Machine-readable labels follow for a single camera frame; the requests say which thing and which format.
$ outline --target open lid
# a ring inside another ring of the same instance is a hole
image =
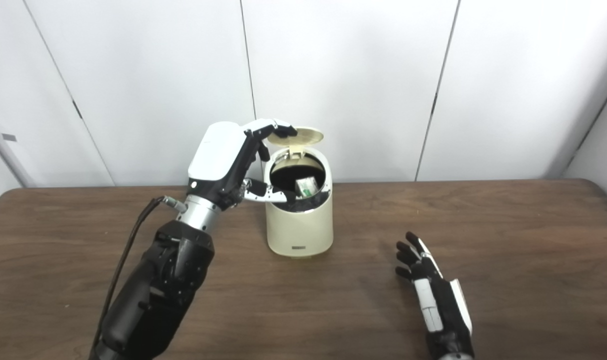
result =
[[[303,157],[305,146],[317,144],[324,139],[324,134],[312,127],[296,127],[296,129],[296,136],[279,137],[275,133],[272,133],[267,137],[267,141],[276,146],[288,147],[290,157],[293,157],[295,154]]]

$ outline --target wooden table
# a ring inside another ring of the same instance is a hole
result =
[[[180,187],[16,189],[0,198],[0,360],[87,358],[114,266],[150,198]],[[335,243],[271,253],[263,205],[224,212],[173,360],[429,359],[395,242],[458,277],[480,360],[607,359],[607,196],[585,180],[338,184]],[[125,274],[162,223],[139,231]]]

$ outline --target robotic hand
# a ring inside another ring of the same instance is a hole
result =
[[[444,280],[429,249],[412,232],[406,233],[410,245],[397,242],[397,275],[415,286],[423,314],[430,356],[433,360],[473,360],[471,335],[473,322],[459,280]]]
[[[271,133],[293,137],[297,130],[280,120],[258,119],[239,126],[217,122],[208,127],[188,168],[185,202],[168,196],[153,199],[130,235],[100,317],[90,360],[152,360],[163,353],[215,255],[210,233],[221,212],[243,199],[289,202],[295,194],[246,177],[258,153],[268,161],[263,140]],[[159,203],[178,210],[162,225],[112,305],[114,283],[139,225]]]

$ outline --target silver cylinder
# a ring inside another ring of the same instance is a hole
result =
[[[193,194],[189,194],[185,198],[185,205],[187,210],[183,214],[177,215],[176,220],[210,235],[222,212],[221,209],[205,198]]]

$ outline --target trash can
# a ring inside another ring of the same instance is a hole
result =
[[[319,130],[298,127],[297,136],[267,140],[280,150],[265,164],[264,182],[298,192],[294,203],[266,203],[267,244],[290,258],[318,255],[333,244],[333,176],[326,157],[310,148],[324,138]],[[301,191],[302,182],[317,185],[315,193]]]

